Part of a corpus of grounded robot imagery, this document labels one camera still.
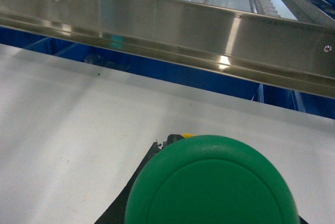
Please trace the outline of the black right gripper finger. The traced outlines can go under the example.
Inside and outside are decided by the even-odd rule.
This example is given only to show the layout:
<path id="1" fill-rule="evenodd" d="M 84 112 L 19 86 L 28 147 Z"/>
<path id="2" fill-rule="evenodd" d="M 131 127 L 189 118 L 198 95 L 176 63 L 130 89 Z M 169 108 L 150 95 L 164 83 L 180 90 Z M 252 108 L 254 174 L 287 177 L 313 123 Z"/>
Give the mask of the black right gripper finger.
<path id="1" fill-rule="evenodd" d="M 157 142 L 152 144 L 126 186 L 95 223 L 125 223 L 125 211 L 132 186 L 145 165 L 161 151 L 161 145 Z"/>

